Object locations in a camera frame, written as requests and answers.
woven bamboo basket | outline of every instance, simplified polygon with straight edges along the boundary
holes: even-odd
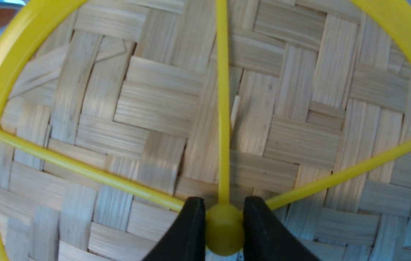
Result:
[[[411,63],[348,1],[234,0],[230,200],[265,199],[411,140]],[[21,71],[1,128],[217,203],[212,0],[90,0]],[[275,210],[323,261],[411,261],[411,153]],[[141,260],[177,212],[0,142],[10,260]],[[207,260],[242,260],[236,253]]]

basket weave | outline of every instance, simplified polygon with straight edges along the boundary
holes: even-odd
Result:
[[[411,65],[369,16],[343,0],[229,3],[234,205],[411,139]],[[1,127],[210,207],[215,27],[212,0],[90,0],[23,69]],[[411,153],[275,214],[323,261],[411,261]],[[10,260],[140,260],[176,215],[0,142]]]

yellow rod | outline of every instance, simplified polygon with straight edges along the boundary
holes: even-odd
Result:
[[[227,0],[217,0],[218,203],[230,203],[230,72]]]
[[[15,137],[2,130],[0,130],[0,141],[12,147],[23,150],[24,152],[27,152],[33,156],[39,157],[47,162],[55,164],[59,167],[63,167],[67,170],[78,173],[84,177],[90,178],[102,184],[122,190],[126,193],[144,198],[145,200],[152,201],[171,210],[179,212],[184,205],[184,202],[180,199],[166,195],[162,192],[153,190],[133,181],[126,180],[116,175],[109,174],[102,170],[95,169],[94,167],[89,167],[85,163],[70,159],[59,153],[46,150],[36,144]]]
[[[346,170],[340,171],[331,176],[317,180],[316,182],[312,182],[308,185],[304,185],[303,187],[297,188],[290,192],[270,198],[266,201],[267,205],[272,210],[280,208],[296,200],[300,200],[304,197],[310,196],[329,187],[333,187],[342,182],[346,182],[351,178],[366,173],[369,170],[379,167],[384,163],[394,160],[409,152],[411,152],[411,141],[408,141],[398,147],[395,147],[392,150],[388,150],[387,152],[384,152],[383,154],[377,157],[369,159],[355,166],[349,167]]]

yellow hub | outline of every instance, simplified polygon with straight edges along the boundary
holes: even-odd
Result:
[[[219,256],[239,251],[244,246],[242,212],[232,205],[213,206],[205,216],[205,243]]]

yellow plastic frame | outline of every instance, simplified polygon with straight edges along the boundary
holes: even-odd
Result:
[[[39,0],[31,1],[11,22],[0,39],[0,118],[8,94],[21,70],[35,50],[46,39],[51,31],[61,23],[73,10],[86,0]],[[363,11],[374,18],[386,32],[398,43],[411,62],[411,6],[406,0],[353,0]],[[229,203],[229,99],[227,96],[227,12],[226,2],[217,0],[217,41],[219,68],[219,127],[220,127],[220,171],[219,202]],[[0,129],[0,141],[19,148],[60,167],[89,177],[98,182],[128,193],[151,200],[162,206],[179,211],[183,201],[165,195],[151,188],[130,182],[114,175],[89,167],[81,162],[71,160],[58,153],[43,149],[21,138],[10,135]],[[291,192],[276,196],[267,201],[270,208],[299,200],[328,187],[337,185],[355,176],[374,169],[390,160],[411,152],[411,141],[388,152],[333,174],[322,180],[297,188]],[[0,237],[0,260],[7,260]]]

